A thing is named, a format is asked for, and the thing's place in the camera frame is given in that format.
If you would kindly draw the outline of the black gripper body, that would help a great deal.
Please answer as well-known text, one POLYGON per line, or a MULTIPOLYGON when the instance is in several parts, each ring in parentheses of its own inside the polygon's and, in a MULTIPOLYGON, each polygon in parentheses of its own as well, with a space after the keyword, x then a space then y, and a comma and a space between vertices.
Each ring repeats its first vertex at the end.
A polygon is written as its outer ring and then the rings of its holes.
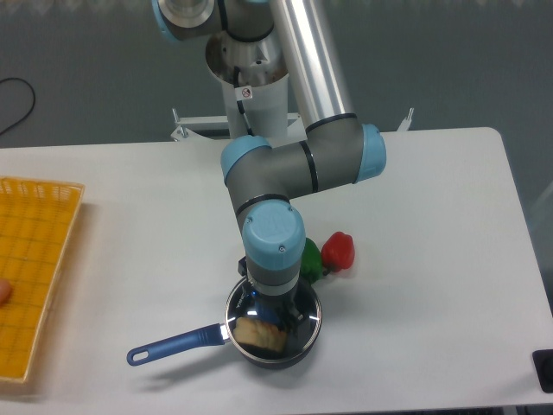
POLYGON ((288 278, 288 274, 293 271, 293 268, 269 271, 269 274, 276 274, 278 277, 285 276, 285 281, 281 285, 267 285, 257 281, 255 276, 251 275, 246 260, 247 257, 244 256, 238 261, 238 273, 245 278, 245 285, 242 289, 244 297, 250 298, 251 309, 256 311, 259 319, 270 323, 268 320, 269 310, 281 309, 285 312, 287 304, 296 306, 299 269, 296 269, 296 274, 290 278, 288 278))

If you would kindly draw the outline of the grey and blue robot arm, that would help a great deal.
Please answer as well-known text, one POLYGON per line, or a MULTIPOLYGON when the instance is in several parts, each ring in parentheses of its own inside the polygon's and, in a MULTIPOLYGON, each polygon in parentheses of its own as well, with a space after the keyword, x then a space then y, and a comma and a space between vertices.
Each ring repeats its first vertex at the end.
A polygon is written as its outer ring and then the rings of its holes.
POLYGON ((227 94, 221 156, 260 315, 292 316, 305 246, 297 197, 385 168, 378 129, 359 122, 323 6, 316 1, 155 1, 162 31, 209 38, 207 65, 227 94))

